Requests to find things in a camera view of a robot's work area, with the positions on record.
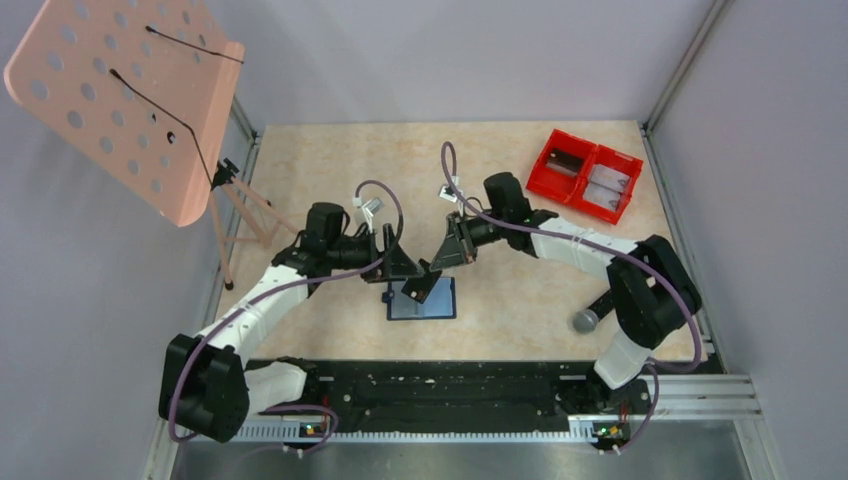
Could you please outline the black credit card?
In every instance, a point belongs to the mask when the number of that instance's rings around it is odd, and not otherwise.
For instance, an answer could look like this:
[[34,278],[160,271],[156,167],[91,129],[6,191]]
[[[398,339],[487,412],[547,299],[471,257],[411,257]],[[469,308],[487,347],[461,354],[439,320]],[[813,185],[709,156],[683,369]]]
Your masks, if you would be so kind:
[[577,177],[583,169],[585,159],[560,149],[552,149],[546,167],[568,177]]
[[421,277],[408,279],[401,288],[401,293],[411,300],[419,304],[423,304],[426,302],[441,276],[441,271],[426,271]]

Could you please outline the blue leather card holder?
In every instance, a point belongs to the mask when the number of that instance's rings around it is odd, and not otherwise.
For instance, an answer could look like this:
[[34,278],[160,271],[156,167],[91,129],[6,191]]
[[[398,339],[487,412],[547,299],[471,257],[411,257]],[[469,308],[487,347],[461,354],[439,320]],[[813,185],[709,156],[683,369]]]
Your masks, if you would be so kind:
[[386,305],[388,321],[452,320],[458,315],[456,282],[453,277],[443,277],[423,303],[405,295],[402,282],[390,282],[382,294],[381,301]]

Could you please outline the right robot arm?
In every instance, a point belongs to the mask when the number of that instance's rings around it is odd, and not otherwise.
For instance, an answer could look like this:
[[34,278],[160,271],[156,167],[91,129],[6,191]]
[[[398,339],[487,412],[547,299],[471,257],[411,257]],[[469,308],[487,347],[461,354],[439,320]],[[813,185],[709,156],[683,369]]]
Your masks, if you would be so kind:
[[582,228],[557,213],[534,209],[509,172],[488,177],[489,208],[473,207],[449,177],[442,199],[456,204],[446,218],[445,238],[430,262],[433,271],[468,265],[480,247],[505,241],[536,259],[570,265],[607,281],[619,330],[594,363],[586,385],[589,404],[612,412],[627,397],[632,381],[654,350],[674,331],[698,329],[694,316],[703,302],[670,242],[659,235],[634,241]]

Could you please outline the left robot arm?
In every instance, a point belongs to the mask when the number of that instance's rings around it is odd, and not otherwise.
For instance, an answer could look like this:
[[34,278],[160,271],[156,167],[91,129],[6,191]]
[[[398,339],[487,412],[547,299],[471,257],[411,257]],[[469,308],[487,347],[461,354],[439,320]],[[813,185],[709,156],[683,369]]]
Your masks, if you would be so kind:
[[256,379],[247,374],[246,365],[266,336],[323,283],[354,276],[366,283],[385,283],[423,274],[400,245],[403,215],[395,224],[384,224],[382,248],[367,221],[346,234],[349,220],[338,204],[314,203],[293,243],[273,257],[238,303],[206,329],[178,334],[169,342],[158,413],[171,440],[182,443],[204,436],[225,443],[256,410],[286,403],[303,414],[317,407],[321,388],[303,375],[290,378],[274,400],[259,400],[251,393]]

